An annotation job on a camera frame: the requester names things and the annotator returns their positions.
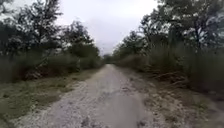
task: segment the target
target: gravel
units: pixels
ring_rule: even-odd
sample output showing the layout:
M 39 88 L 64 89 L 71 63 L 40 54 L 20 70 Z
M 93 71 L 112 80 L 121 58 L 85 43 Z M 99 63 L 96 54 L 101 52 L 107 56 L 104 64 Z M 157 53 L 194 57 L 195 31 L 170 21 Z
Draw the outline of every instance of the gravel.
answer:
M 153 113 L 131 79 L 113 65 L 78 83 L 46 110 L 13 120 L 18 128 L 155 128 Z

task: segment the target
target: grass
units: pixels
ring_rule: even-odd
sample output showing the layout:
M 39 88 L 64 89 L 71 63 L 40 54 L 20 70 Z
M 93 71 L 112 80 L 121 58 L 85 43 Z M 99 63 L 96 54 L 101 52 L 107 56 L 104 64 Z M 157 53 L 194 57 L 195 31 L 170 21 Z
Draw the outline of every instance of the grass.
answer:
M 23 81 L 0 86 L 0 120 L 10 120 L 41 109 L 71 91 L 72 84 L 89 78 L 97 70 L 86 70 L 64 77 Z

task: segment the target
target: dirt path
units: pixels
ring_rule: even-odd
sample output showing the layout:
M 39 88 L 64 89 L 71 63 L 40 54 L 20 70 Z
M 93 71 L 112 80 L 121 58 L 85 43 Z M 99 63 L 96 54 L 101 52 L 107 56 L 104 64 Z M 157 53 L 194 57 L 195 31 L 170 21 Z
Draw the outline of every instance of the dirt path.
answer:
M 148 128 L 152 113 L 130 79 L 112 65 L 39 113 L 13 121 L 19 128 Z
M 62 96 L 60 101 L 53 103 L 48 109 L 30 113 L 12 122 L 18 128 L 214 126 L 214 123 L 207 125 L 209 120 L 206 118 L 207 115 L 203 114 L 205 107 L 201 100 L 192 102 L 192 99 L 197 98 L 189 98 L 190 104 L 193 105 L 186 107 L 189 103 L 177 100 L 174 97 L 176 92 L 156 89 L 153 83 L 138 78 L 136 74 L 123 72 L 113 65 L 106 65 L 89 80 L 78 83 L 78 87 L 74 85 L 74 91 Z

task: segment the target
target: overcast sky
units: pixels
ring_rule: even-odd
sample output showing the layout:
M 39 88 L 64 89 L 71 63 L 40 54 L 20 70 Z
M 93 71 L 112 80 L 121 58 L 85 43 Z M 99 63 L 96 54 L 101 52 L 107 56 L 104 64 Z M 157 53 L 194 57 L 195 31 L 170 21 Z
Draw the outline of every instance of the overcast sky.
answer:
M 16 6 L 34 0 L 15 0 Z M 155 8 L 155 0 L 61 0 L 63 15 L 57 24 L 68 25 L 80 20 L 88 28 L 101 54 L 112 53 L 115 46 L 135 30 L 145 14 Z

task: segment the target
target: treeline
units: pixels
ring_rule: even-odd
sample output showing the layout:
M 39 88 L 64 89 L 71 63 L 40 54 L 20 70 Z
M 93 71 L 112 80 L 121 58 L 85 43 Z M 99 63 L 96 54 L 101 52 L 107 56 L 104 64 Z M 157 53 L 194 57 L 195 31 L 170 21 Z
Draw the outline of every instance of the treeline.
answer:
M 9 10 L 11 3 L 0 2 L 0 15 L 8 17 L 0 21 L 1 82 L 66 75 L 100 66 L 99 50 L 81 22 L 55 24 L 62 15 L 59 0 L 37 0 L 19 10 Z
M 223 39 L 223 0 L 158 0 L 113 59 L 172 85 L 223 93 Z

